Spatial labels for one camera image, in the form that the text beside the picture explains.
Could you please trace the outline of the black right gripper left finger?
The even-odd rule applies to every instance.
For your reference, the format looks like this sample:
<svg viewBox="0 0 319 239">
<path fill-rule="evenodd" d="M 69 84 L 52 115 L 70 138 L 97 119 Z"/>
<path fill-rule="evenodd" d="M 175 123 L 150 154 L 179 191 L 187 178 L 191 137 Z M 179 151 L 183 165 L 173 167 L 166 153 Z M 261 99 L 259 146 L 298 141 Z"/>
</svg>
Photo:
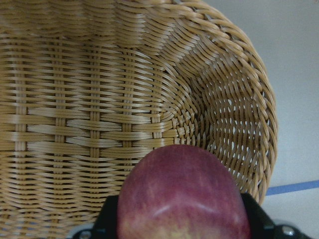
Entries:
<svg viewBox="0 0 319 239">
<path fill-rule="evenodd" d="M 117 209 L 119 196 L 106 198 L 102 209 L 93 225 L 93 239 L 117 238 Z"/>
</svg>

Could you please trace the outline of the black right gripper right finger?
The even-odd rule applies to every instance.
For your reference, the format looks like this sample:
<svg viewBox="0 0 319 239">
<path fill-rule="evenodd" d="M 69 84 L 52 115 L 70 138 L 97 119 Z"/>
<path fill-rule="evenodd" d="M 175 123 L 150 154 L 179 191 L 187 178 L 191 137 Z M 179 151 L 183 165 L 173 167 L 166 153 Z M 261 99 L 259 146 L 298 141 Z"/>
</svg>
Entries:
<svg viewBox="0 0 319 239">
<path fill-rule="evenodd" d="M 249 193 L 241 193 L 252 239 L 273 239 L 275 223 Z"/>
</svg>

